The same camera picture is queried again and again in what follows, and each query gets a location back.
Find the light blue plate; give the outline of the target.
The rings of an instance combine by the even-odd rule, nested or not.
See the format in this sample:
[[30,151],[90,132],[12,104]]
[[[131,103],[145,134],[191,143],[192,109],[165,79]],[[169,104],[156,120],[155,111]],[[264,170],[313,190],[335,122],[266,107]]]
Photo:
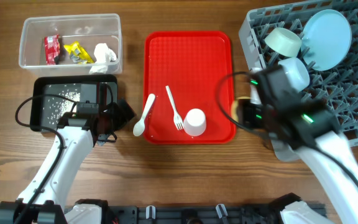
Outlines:
[[301,51],[306,64],[317,71],[329,70],[347,55],[352,31],[347,19],[333,9],[313,15],[303,28]]

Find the white plastic cup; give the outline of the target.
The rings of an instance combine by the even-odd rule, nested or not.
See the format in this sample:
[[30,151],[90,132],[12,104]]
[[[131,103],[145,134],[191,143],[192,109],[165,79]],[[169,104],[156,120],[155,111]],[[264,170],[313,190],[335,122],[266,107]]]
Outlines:
[[206,130],[206,116],[202,110],[193,108],[187,113],[183,124],[188,135],[200,136]]

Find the yellow plastic cup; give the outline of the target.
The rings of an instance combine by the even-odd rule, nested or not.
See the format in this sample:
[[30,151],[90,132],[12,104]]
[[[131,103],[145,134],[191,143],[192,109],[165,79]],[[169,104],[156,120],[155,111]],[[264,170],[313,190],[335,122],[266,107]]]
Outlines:
[[232,104],[231,104],[231,118],[236,121],[239,122],[239,114],[237,112],[238,108],[239,108],[239,103],[240,101],[249,101],[250,97],[249,96],[240,96],[238,98],[236,98]]

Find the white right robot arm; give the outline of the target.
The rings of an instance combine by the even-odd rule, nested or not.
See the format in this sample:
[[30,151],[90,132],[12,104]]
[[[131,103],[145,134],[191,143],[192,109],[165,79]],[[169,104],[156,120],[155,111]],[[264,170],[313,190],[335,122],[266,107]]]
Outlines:
[[320,101],[276,106],[240,105],[241,124],[263,128],[278,159],[302,160],[319,180],[343,223],[358,223],[358,163],[334,115]]

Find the yellow snack wrapper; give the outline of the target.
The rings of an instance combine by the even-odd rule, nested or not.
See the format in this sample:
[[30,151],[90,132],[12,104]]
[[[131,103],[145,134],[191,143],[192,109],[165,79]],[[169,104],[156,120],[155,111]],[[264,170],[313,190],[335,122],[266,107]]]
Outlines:
[[88,52],[80,45],[78,41],[74,41],[72,44],[64,45],[64,49],[69,54],[69,58],[77,64],[94,63],[94,60],[88,54]]

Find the white plastic spoon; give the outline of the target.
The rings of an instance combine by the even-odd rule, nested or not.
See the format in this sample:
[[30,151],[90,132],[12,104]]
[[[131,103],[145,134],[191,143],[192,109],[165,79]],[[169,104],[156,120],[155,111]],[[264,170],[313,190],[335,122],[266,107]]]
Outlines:
[[151,93],[148,95],[147,101],[144,106],[144,110],[142,112],[142,116],[140,117],[140,120],[138,120],[138,122],[136,122],[136,124],[134,125],[134,128],[133,128],[134,136],[140,136],[145,131],[145,119],[146,119],[150,109],[152,108],[155,99],[156,99],[155,94]]

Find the green bowl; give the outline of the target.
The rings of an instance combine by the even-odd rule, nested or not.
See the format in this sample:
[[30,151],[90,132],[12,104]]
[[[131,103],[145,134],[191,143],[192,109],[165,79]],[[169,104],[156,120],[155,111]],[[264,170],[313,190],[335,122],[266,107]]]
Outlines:
[[296,57],[301,48],[301,39],[292,31],[277,27],[264,39],[273,51],[286,57]]

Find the light blue bowl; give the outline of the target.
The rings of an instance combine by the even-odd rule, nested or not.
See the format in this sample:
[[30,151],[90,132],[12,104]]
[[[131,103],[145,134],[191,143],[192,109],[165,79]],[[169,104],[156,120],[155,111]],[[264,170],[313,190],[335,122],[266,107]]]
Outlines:
[[303,62],[296,58],[287,58],[278,62],[285,71],[285,74],[292,88],[297,92],[303,91],[310,84],[310,76]]

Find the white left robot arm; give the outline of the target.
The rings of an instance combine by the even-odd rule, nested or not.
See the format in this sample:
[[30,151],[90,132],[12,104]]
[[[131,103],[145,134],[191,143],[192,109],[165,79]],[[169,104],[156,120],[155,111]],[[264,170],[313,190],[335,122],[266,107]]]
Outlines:
[[0,203],[0,223],[119,223],[108,202],[81,199],[65,213],[68,193],[80,165],[96,144],[123,128],[134,116],[125,100],[75,103],[54,130],[55,142],[32,182],[13,202]]

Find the white tissue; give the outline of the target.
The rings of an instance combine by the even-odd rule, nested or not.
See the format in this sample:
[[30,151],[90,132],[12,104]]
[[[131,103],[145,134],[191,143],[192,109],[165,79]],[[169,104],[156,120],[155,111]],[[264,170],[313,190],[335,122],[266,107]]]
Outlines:
[[103,63],[115,62],[117,60],[116,53],[111,50],[106,43],[99,43],[94,49],[94,56],[96,61],[91,67],[89,74],[102,73],[107,74],[108,66]]

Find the white plastic fork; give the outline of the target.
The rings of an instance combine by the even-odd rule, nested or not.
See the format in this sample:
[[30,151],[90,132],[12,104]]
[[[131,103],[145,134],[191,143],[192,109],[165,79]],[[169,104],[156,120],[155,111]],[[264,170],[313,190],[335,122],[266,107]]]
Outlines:
[[183,120],[181,118],[181,116],[178,114],[177,108],[175,106],[175,102],[173,99],[173,95],[170,91],[170,87],[167,85],[166,87],[166,91],[167,91],[167,95],[168,95],[168,99],[170,101],[170,104],[172,106],[173,109],[173,122],[175,123],[175,126],[177,128],[177,130],[183,130]]

